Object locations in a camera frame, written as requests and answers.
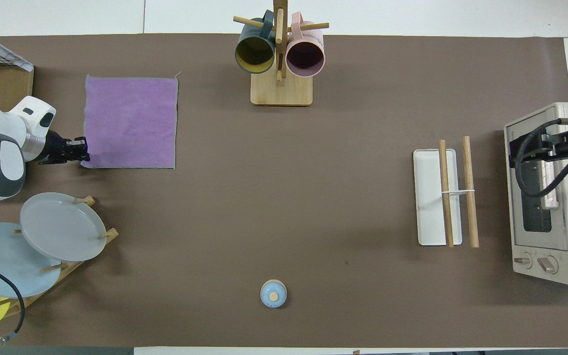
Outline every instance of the brown table surface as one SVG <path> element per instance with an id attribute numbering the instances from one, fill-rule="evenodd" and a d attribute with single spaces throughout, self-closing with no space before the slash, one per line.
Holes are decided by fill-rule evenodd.
<path id="1" fill-rule="evenodd" d="M 512 271 L 502 134 L 568 101 L 562 39 L 327 36 L 307 108 L 252 106 L 236 41 L 0 38 L 36 65 L 34 95 L 68 138 L 87 74 L 182 72 L 176 170 L 29 164 L 0 202 L 0 222 L 18 222 L 34 194 L 93 195 L 120 232 L 30 306 L 15 344 L 568 347 L 568 286 Z M 464 135 L 482 247 L 421 247 L 412 152 L 461 152 Z M 259 300 L 272 278 L 288 287 L 280 310 Z"/>

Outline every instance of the square cloth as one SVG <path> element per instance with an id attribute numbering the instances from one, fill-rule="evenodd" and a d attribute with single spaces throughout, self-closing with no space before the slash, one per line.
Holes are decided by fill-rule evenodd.
<path id="1" fill-rule="evenodd" d="M 175 168 L 178 80 L 86 77 L 85 168 Z"/>

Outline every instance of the blue lid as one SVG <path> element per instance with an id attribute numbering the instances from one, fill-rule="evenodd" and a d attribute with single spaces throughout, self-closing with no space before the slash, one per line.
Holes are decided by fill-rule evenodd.
<path id="1" fill-rule="evenodd" d="M 277 308 L 286 302 L 286 286 L 279 280 L 269 280 L 260 290 L 262 303 L 269 308 Z"/>

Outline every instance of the wooden mug tree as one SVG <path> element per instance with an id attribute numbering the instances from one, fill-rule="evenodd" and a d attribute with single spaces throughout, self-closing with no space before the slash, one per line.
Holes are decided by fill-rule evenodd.
<path id="1" fill-rule="evenodd" d="M 302 78 L 286 73 L 288 43 L 288 0 L 273 0 L 275 14 L 275 63 L 262 74 L 251 74 L 251 103 L 257 106 L 309 106 L 313 103 L 313 77 Z M 234 21 L 262 27 L 258 21 L 234 16 Z M 329 23 L 304 25 L 301 30 L 327 29 Z"/>

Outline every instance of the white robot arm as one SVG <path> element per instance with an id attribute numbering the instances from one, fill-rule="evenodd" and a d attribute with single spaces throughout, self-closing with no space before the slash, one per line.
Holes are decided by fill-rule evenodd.
<path id="1" fill-rule="evenodd" d="M 89 160 L 85 137 L 62 139 L 50 131 L 56 110 L 26 96 L 9 112 L 0 111 L 0 200 L 16 195 L 25 182 L 25 162 L 57 164 Z"/>

